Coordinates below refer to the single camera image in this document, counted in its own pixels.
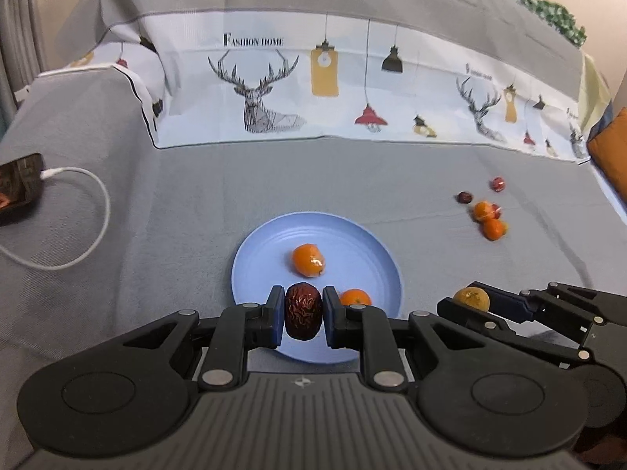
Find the yellow-green small fruit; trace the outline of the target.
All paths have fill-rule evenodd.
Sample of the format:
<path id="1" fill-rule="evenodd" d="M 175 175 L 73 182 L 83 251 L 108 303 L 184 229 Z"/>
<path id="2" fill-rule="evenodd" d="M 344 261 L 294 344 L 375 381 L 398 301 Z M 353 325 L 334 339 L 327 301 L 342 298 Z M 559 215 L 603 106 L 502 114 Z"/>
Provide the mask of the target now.
<path id="1" fill-rule="evenodd" d="M 490 297 L 481 287 L 464 287 L 454 294 L 453 299 L 478 311 L 488 312 L 490 309 Z"/>

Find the orange tangerine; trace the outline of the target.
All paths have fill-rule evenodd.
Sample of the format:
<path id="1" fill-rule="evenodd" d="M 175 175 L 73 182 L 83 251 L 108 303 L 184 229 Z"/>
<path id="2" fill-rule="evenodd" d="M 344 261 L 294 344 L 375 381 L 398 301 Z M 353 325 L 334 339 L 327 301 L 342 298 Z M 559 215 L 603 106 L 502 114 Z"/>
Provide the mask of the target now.
<path id="1" fill-rule="evenodd" d="M 506 233 L 503 228 L 503 221 L 500 219 L 494 219 L 485 221 L 481 224 L 481 231 L 484 236 L 490 241 L 497 241 L 503 238 Z"/>
<path id="2" fill-rule="evenodd" d="M 294 269 L 304 277 L 319 277 L 325 271 L 325 258 L 319 247 L 305 243 L 292 252 L 291 261 Z"/>
<path id="3" fill-rule="evenodd" d="M 369 306 L 372 304 L 369 294 L 359 289 L 346 290 L 340 295 L 339 299 L 341 304 L 345 307 L 353 306 L 354 304 L 359 304 L 360 306 Z"/>
<path id="4" fill-rule="evenodd" d="M 492 202 L 480 201 L 472 209 L 472 217 L 475 222 L 483 223 L 496 218 L 496 209 Z"/>

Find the dark red jujube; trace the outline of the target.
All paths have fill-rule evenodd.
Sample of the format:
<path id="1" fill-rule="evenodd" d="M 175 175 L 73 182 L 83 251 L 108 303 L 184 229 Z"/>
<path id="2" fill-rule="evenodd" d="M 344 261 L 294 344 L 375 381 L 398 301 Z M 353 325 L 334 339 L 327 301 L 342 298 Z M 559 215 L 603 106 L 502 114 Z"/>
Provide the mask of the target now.
<path id="1" fill-rule="evenodd" d="M 320 330 L 323 302 L 319 291 L 307 282 L 294 283 L 285 295 L 285 329 L 295 340 L 310 341 Z"/>

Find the wrapped orange tangerine in pile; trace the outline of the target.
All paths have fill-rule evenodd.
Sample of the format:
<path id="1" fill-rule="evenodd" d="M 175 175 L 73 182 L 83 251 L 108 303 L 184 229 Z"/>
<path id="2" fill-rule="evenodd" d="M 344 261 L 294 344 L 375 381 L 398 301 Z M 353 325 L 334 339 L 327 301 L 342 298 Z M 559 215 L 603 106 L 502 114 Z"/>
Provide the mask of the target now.
<path id="1" fill-rule="evenodd" d="M 472 209 L 472 217 L 475 222 L 483 223 L 496 218 L 496 209 L 492 202 L 480 201 Z"/>

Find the red wrapped fruit in pile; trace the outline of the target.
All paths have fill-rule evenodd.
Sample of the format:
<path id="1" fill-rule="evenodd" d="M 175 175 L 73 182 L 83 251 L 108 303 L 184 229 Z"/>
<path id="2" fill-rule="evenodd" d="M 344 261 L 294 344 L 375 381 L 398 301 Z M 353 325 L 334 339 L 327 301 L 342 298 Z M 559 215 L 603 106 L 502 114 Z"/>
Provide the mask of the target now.
<path id="1" fill-rule="evenodd" d="M 493 208 L 493 212 L 494 212 L 494 217 L 496 219 L 500 219 L 500 217 L 502 216 L 502 208 L 500 208 L 500 206 L 493 204 L 492 205 Z"/>

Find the dark red jujube date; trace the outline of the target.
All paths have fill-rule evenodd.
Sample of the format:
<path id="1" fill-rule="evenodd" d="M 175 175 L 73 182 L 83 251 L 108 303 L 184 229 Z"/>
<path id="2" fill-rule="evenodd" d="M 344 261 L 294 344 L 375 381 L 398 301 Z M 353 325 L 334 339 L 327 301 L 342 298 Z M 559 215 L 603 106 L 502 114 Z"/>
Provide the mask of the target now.
<path id="1" fill-rule="evenodd" d="M 473 194 L 467 191 L 461 191 L 456 195 L 456 201 L 460 204 L 470 204 L 473 202 Z"/>

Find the orange cushion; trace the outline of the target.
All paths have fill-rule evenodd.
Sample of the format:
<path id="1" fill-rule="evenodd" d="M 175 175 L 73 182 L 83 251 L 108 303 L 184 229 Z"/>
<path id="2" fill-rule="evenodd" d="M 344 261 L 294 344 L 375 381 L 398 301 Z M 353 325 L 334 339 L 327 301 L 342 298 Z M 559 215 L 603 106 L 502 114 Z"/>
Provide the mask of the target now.
<path id="1" fill-rule="evenodd" d="M 588 142 L 588 151 L 596 166 L 611 184 L 622 202 L 627 202 L 627 108 Z"/>

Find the black smartphone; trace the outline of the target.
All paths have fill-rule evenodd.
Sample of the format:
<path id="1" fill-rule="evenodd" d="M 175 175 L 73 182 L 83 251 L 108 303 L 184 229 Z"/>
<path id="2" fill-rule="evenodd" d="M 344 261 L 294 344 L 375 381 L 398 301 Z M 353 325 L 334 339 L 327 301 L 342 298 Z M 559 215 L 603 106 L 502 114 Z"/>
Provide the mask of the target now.
<path id="1" fill-rule="evenodd" d="M 33 153 L 1 166 L 1 225 L 28 217 L 42 197 L 42 154 Z"/>

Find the green checked blanket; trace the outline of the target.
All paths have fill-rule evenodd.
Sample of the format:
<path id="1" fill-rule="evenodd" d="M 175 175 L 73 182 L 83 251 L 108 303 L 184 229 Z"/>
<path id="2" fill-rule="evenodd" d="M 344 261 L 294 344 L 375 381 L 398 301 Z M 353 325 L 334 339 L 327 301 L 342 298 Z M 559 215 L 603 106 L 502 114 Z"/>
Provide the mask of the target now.
<path id="1" fill-rule="evenodd" d="M 585 27 L 579 27 L 575 16 L 562 4 L 549 0 L 513 0 L 535 14 L 569 43 L 580 49 L 588 39 Z"/>

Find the grey printed sofa cover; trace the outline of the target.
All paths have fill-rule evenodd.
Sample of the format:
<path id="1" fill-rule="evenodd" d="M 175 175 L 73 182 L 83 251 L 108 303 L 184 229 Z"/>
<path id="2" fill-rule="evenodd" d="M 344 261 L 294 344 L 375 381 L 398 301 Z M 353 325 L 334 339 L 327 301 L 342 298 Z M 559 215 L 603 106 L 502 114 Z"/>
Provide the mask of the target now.
<path id="1" fill-rule="evenodd" d="M 237 247 L 284 213 L 367 227 L 408 312 L 474 280 L 626 290 L 626 226 L 571 138 L 584 56 L 513 0 L 83 0 L 61 44 L 1 142 L 58 170 L 1 230 L 3 468 L 31 454 L 30 374 L 219 314 Z"/>

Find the grey curtain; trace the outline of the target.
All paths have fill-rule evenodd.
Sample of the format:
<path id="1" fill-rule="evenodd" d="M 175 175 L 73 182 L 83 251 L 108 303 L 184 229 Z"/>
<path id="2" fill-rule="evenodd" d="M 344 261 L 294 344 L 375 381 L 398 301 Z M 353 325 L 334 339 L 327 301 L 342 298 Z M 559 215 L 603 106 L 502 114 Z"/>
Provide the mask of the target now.
<path id="1" fill-rule="evenodd" d="M 36 0 L 1 0 L 1 108 L 13 119 L 16 94 L 46 69 Z"/>

